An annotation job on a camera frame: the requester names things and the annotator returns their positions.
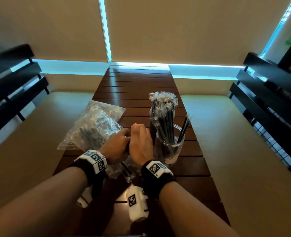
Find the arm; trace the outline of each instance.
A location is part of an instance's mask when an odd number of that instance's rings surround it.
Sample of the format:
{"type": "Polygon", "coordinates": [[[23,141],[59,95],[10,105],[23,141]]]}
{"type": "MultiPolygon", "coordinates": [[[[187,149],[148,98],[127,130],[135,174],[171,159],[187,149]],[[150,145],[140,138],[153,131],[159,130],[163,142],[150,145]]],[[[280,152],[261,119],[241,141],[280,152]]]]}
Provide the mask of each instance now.
{"type": "MultiPolygon", "coordinates": [[[[131,127],[130,156],[139,167],[153,159],[151,135],[144,125],[131,127]]],[[[159,202],[178,237],[238,237],[230,226],[174,181],[163,186],[159,202]]]]}
{"type": "MultiPolygon", "coordinates": [[[[119,163],[127,156],[128,134],[129,130],[124,129],[100,148],[108,164],[119,163]]],[[[87,177],[78,167],[69,167],[40,183],[0,209],[0,236],[48,235],[75,206],[86,187],[87,177]]]]}

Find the person's right hand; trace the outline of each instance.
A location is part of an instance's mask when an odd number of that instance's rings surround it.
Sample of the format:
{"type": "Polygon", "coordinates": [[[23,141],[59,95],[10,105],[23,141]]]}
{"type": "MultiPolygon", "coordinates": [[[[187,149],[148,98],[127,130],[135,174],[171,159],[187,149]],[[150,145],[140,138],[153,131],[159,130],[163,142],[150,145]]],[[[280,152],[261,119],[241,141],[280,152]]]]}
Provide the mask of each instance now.
{"type": "Polygon", "coordinates": [[[129,152],[132,161],[142,167],[148,160],[153,159],[153,146],[150,131],[142,124],[131,126],[129,152]]]}

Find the beige seat cushion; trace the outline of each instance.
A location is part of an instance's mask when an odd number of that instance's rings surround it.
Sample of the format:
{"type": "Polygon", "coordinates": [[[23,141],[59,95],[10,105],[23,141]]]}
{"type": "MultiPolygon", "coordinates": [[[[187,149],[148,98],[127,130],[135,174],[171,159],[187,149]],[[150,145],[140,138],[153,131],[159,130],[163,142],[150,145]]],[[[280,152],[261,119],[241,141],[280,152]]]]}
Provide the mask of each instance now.
{"type": "Polygon", "coordinates": [[[181,95],[230,223],[243,237],[291,236],[291,173],[224,96],[181,95]]]}
{"type": "Polygon", "coordinates": [[[0,145],[0,207],[52,176],[67,131],[93,92],[52,92],[0,145]]]}

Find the wooden table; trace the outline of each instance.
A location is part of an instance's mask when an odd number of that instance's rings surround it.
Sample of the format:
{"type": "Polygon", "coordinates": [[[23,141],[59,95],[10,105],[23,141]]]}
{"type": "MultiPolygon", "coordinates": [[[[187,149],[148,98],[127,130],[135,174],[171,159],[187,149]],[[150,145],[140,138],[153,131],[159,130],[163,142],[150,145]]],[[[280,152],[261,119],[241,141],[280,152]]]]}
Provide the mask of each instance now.
{"type": "MultiPolygon", "coordinates": [[[[151,107],[149,93],[155,91],[176,94],[178,107],[175,109],[174,123],[182,126],[187,112],[170,71],[109,69],[93,100],[125,107],[127,110],[118,122],[122,127],[129,128],[134,123],[148,127],[151,107]]],[[[55,174],[64,170],[82,153],[80,150],[66,150],[55,174]]],[[[187,129],[177,163],[171,170],[181,186],[229,224],[191,125],[187,129]]],[[[142,186],[140,178],[135,178],[132,183],[142,186]]],[[[147,233],[173,236],[164,212],[155,200],[148,199],[149,217],[146,220],[131,223],[126,201],[126,190],[129,186],[122,176],[118,179],[107,179],[102,193],[89,207],[74,207],[58,235],[121,236],[147,233]]]]}

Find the black wristband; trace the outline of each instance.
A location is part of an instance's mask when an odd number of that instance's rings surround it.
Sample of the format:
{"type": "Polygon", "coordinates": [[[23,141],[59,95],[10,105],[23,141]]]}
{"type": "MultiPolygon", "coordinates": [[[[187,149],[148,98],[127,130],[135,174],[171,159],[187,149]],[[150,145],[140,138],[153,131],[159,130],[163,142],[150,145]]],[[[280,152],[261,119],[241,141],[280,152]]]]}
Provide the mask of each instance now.
{"type": "Polygon", "coordinates": [[[159,194],[162,188],[169,182],[176,181],[175,177],[169,173],[163,173],[159,178],[157,178],[150,170],[147,169],[147,165],[153,161],[149,160],[141,168],[141,175],[145,185],[145,193],[148,197],[155,199],[159,198],[159,194]]]}
{"type": "Polygon", "coordinates": [[[68,167],[78,167],[82,169],[87,177],[88,186],[94,185],[94,189],[102,188],[102,183],[106,175],[105,169],[95,174],[93,165],[86,159],[78,159],[72,162],[68,167]]]}

